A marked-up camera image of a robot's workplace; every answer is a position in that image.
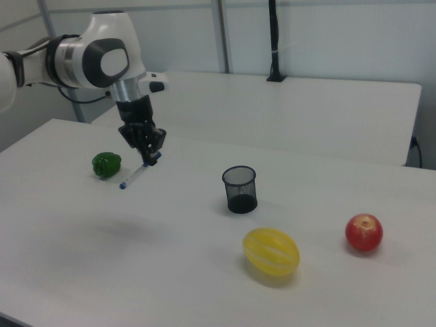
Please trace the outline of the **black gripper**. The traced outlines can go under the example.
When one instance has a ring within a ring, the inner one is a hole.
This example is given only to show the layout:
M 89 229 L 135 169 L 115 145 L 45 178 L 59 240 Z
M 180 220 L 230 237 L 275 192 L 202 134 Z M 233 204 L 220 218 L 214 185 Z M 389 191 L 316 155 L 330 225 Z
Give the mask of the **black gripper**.
M 144 164 L 154 166 L 166 139 L 166 131 L 155 127 L 150 96 L 117 102 L 116 106 L 124 123 L 118 128 L 119 133 L 131 148 L 139 152 Z

